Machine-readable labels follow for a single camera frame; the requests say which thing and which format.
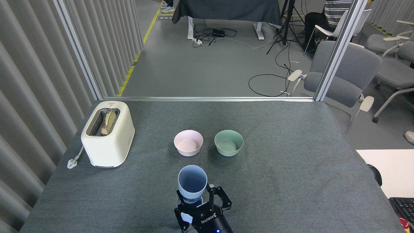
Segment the black pants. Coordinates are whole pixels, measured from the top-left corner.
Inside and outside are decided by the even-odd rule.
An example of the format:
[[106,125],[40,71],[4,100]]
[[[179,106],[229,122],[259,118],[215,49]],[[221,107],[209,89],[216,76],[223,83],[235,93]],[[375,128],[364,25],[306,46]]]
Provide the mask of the black pants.
[[311,38],[312,31],[315,28],[315,25],[318,25],[318,26],[320,26],[323,29],[328,30],[328,31],[333,32],[335,30],[335,28],[331,27],[328,24],[328,20],[326,19],[325,15],[323,13],[310,12],[310,13],[306,14],[305,15],[305,42],[303,43],[304,47],[306,47],[309,40],[310,40],[309,48],[312,49],[312,48],[316,47],[315,34],[313,34],[313,36]]
[[169,7],[173,7],[174,5],[174,0],[165,0],[165,2],[167,3]]

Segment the power adapter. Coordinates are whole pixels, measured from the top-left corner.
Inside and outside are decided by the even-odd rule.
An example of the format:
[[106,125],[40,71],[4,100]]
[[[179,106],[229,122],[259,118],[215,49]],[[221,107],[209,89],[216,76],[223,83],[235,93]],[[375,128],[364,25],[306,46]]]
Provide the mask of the power adapter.
[[215,37],[225,37],[226,36],[224,31],[217,30],[217,29],[213,29],[212,35],[215,36]]

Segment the gray curtain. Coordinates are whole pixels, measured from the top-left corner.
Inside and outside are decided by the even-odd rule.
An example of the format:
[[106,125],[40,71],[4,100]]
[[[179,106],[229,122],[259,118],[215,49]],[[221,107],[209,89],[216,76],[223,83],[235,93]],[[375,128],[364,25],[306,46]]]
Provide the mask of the gray curtain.
[[375,0],[369,8],[372,13],[367,21],[386,33],[396,36],[412,30],[409,25],[398,23],[397,20],[414,22],[413,0]]
[[94,92],[118,94],[142,49],[134,1],[62,2],[73,34],[56,0],[0,0],[2,233],[23,225]]

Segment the bread slice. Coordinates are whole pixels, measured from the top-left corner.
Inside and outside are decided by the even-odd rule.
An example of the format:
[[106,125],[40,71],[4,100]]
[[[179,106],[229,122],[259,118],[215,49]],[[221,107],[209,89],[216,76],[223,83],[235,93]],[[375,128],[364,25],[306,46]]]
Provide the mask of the bread slice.
[[102,121],[102,128],[101,128],[101,134],[103,136],[110,134],[112,127],[113,127],[113,123],[115,122],[115,119],[116,119],[115,111],[113,110],[106,111],[105,119],[103,119]]

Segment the gray chair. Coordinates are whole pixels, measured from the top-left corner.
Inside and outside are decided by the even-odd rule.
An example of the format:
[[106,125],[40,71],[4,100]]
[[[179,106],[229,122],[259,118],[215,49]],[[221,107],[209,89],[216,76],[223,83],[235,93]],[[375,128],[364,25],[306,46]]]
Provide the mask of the gray chair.
[[[289,81],[298,79],[291,92],[291,96],[294,95],[295,89],[301,80],[304,81],[303,87],[305,90],[310,92],[317,90],[335,43],[335,41],[324,41],[319,44],[313,57],[310,72],[307,75],[302,75],[301,71],[297,70],[289,76]],[[326,97],[347,108],[352,108],[357,102],[361,103],[359,110],[353,118],[351,118],[348,111],[328,104],[345,130],[356,119],[360,110],[367,112],[371,108],[373,98],[371,96],[364,98],[362,91],[372,81],[380,67],[381,58],[378,55],[362,46],[349,44],[326,94]]]
[[378,115],[384,110],[384,108],[391,102],[391,100],[402,93],[414,91],[414,69],[410,68],[407,64],[403,63],[401,59],[414,63],[414,41],[406,41],[398,46],[397,58],[382,56],[382,67],[375,76],[379,82],[384,82],[390,86],[395,87],[397,90],[392,94],[382,107],[374,114],[372,122],[378,122]]
[[394,56],[396,52],[395,45],[405,42],[406,40],[414,41],[414,23],[400,20],[397,20],[397,22],[410,25],[412,27],[411,31],[400,33],[396,37],[387,37],[378,34],[371,35],[366,41],[365,48],[377,54],[384,54],[388,51],[388,55]]

